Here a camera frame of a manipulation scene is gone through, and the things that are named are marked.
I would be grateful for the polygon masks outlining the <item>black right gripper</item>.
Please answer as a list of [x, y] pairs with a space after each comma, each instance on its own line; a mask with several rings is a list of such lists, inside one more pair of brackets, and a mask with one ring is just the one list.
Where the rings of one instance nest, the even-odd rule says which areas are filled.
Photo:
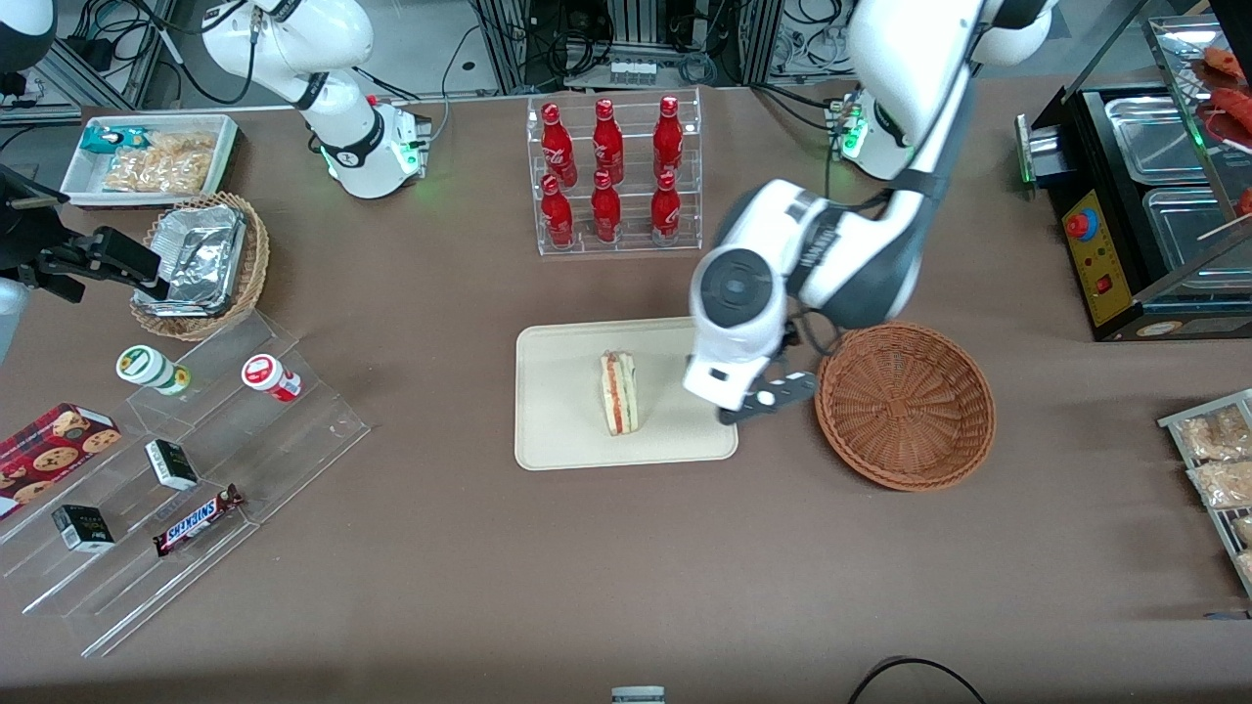
[[159, 288], [160, 256], [120, 230], [95, 230], [91, 258], [79, 246], [38, 246], [20, 264], [20, 286], [81, 302], [81, 278], [134, 288]]

